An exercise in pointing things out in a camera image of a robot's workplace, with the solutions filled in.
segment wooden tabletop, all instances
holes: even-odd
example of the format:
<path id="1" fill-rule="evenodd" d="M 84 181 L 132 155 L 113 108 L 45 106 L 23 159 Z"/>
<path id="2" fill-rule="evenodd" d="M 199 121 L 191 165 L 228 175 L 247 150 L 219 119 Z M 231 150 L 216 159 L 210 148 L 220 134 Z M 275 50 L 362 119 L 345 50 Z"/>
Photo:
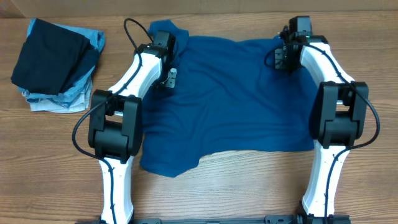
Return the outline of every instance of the wooden tabletop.
<path id="1" fill-rule="evenodd" d="M 190 35 L 233 40 L 271 38 L 300 13 L 137 16 L 144 27 L 171 18 Z M 381 118 L 377 141 L 348 156 L 335 198 L 336 214 L 354 223 L 398 223 L 398 13 L 313 12 L 313 30 L 327 37 L 345 71 L 369 85 Z M 132 62 L 125 17 L 47 19 L 104 30 L 106 45 L 94 88 L 106 90 Z M 103 208 L 98 161 L 80 154 L 71 141 L 83 113 L 31 112 L 10 81 L 26 37 L 28 19 L 0 20 L 0 223 L 73 223 L 97 219 Z M 130 33 L 148 43 L 133 24 Z M 374 132 L 367 112 L 358 142 Z M 88 122 L 78 131 L 87 150 Z M 132 199 L 136 218 L 237 218 L 291 214 L 307 188 L 313 160 L 308 152 L 226 151 L 205 156 L 197 168 L 162 177 L 134 159 Z"/>

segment blue cloth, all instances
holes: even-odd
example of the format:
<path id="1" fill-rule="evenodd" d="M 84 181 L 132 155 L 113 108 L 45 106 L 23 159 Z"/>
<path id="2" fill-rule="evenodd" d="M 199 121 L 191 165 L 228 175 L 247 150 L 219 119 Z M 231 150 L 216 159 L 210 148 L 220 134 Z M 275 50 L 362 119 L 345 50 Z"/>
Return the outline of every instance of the blue cloth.
<path id="1" fill-rule="evenodd" d="M 27 36 L 32 32 L 33 25 L 36 19 L 31 19 L 29 27 L 27 29 Z M 95 49 L 98 49 L 101 52 L 105 45 L 105 34 L 103 31 L 86 29 L 81 27 L 70 27 L 65 25 L 56 24 L 59 27 L 63 27 L 65 29 L 77 32 L 79 34 L 84 35 L 90 40 L 90 44 L 94 46 Z M 20 92 L 26 97 L 26 101 L 28 103 L 38 103 L 40 99 L 46 99 L 52 101 L 60 106 L 68 108 L 74 100 L 76 100 L 77 96 L 81 93 L 84 93 L 89 81 L 91 80 L 91 74 L 94 72 L 95 66 L 93 66 L 89 72 L 83 75 L 80 79 L 78 79 L 73 87 L 69 88 L 65 93 L 59 93 L 58 95 L 46 95 L 41 93 L 29 93 L 28 90 L 23 88 L 18 88 Z"/>
<path id="2" fill-rule="evenodd" d="M 178 40 L 177 79 L 175 88 L 148 91 L 143 99 L 145 170 L 175 177 L 215 152 L 313 149 L 308 118 L 317 88 L 310 74 L 264 66 L 280 39 L 190 37 L 171 21 L 150 25 L 151 34 L 158 30 Z"/>

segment black folded cloth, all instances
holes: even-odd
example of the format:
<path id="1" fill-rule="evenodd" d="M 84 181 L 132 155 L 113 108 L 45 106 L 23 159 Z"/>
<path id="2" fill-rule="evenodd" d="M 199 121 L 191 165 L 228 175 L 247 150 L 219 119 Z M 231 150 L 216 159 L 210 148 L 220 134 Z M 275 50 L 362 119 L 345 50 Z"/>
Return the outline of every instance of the black folded cloth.
<path id="1" fill-rule="evenodd" d="M 11 81 L 31 93 L 57 95 L 72 87 L 99 57 L 84 35 L 37 19 L 22 46 Z"/>

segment robotic arm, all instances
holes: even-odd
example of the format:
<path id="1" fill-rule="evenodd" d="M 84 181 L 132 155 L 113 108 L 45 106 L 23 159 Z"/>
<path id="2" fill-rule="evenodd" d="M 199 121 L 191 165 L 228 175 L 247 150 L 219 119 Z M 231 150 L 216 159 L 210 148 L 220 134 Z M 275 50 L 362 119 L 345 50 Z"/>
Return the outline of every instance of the robotic arm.
<path id="1" fill-rule="evenodd" d="M 351 223 L 348 216 L 334 217 L 334 196 L 338 179 L 348 151 L 339 157 L 330 179 L 329 201 L 325 205 L 325 189 L 328 173 L 335 155 L 352 146 L 358 139 L 364 126 L 366 104 L 356 97 L 344 81 L 350 82 L 361 93 L 368 97 L 368 87 L 365 83 L 354 82 L 338 65 L 331 54 L 330 46 L 324 36 L 313 35 L 308 16 L 295 17 L 289 21 L 280 33 L 284 40 L 283 47 L 275 49 L 275 69 L 293 71 L 305 67 L 318 87 L 318 93 L 310 116 L 309 129 L 315 141 L 315 158 L 308 189 L 302 199 L 301 215 L 266 216 L 265 220 L 220 220 L 213 223 L 322 223 L 325 206 L 328 208 L 329 219 L 334 224 Z M 142 66 L 118 97 L 100 106 L 90 115 L 89 145 L 95 149 L 95 154 L 107 160 L 114 174 L 114 189 L 111 191 L 111 179 L 108 166 L 99 162 L 103 171 L 104 209 L 99 223 L 113 222 L 112 208 L 118 224 L 134 221 L 134 207 L 131 202 L 131 169 L 132 160 L 138 153 L 142 142 L 142 111 L 141 99 L 151 85 L 169 85 L 175 81 L 175 70 L 170 71 L 170 62 L 174 49 L 175 37 L 169 32 L 159 31 L 153 44 L 141 45 L 138 52 L 142 57 Z M 330 56 L 332 64 L 324 55 Z M 112 86 L 109 91 L 96 90 L 93 94 L 91 107 L 103 102 L 112 92 L 118 91 L 138 69 L 139 59 L 135 54 L 130 69 Z M 336 111 L 337 104 L 349 106 L 348 111 Z M 105 115 L 123 116 L 123 123 L 107 121 Z M 114 204 L 110 198 L 113 194 Z M 193 221 L 190 223 L 208 223 L 208 221 Z M 152 224 L 151 220 L 135 220 L 136 224 Z"/>

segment folded cloth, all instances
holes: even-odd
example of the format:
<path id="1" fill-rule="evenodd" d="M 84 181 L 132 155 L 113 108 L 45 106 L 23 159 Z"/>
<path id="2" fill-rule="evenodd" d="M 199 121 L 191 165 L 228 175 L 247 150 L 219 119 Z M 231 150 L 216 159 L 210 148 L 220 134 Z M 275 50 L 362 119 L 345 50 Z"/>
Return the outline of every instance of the folded cloth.
<path id="1" fill-rule="evenodd" d="M 151 34 L 158 30 L 178 40 L 177 79 L 174 88 L 148 91 L 143 99 L 145 170 L 175 177 L 214 152 L 313 149 L 308 118 L 317 88 L 310 74 L 264 66 L 282 40 L 190 37 L 171 21 L 150 25 Z"/>
<path id="2" fill-rule="evenodd" d="M 87 73 L 99 56 L 84 35 L 36 19 L 11 80 L 30 92 L 57 95 Z"/>
<path id="3" fill-rule="evenodd" d="M 31 19 L 30 24 L 27 30 L 27 36 L 30 35 L 32 32 L 32 28 L 36 22 L 36 19 Z M 70 26 L 65 26 L 65 25 L 60 25 L 60 24 L 55 24 L 56 26 L 68 29 L 70 31 L 77 32 L 79 34 L 84 35 L 86 38 L 90 40 L 90 44 L 98 50 L 99 53 L 102 52 L 104 45 L 105 45 L 105 34 L 103 31 L 99 30 L 92 30 L 92 29 L 86 29 L 86 28 L 81 28 L 81 27 L 70 27 Z M 67 113 L 67 112 L 77 112 L 77 111 L 83 111 L 87 108 L 83 108 L 82 106 L 75 106 L 72 107 L 72 103 L 76 103 L 77 98 L 81 98 L 81 95 L 84 94 L 87 90 L 87 85 L 91 82 L 91 74 L 95 70 L 95 65 L 91 67 L 91 69 L 84 74 L 82 77 L 80 77 L 77 81 L 74 82 L 73 86 L 70 87 L 67 91 L 64 91 L 63 93 L 59 93 L 57 95 L 47 95 L 47 94 L 42 94 L 42 93 L 31 93 L 29 90 L 25 90 L 21 87 L 18 88 L 20 92 L 22 92 L 22 95 L 26 97 L 26 101 L 30 104 L 34 103 L 35 106 L 31 107 L 31 109 L 37 109 L 40 108 L 39 110 L 46 110 L 48 108 L 49 111 L 51 111 L 53 108 L 58 108 L 57 111 L 52 111 L 52 112 L 59 112 L 59 113 Z M 62 106 L 64 109 L 59 109 L 57 105 Z"/>

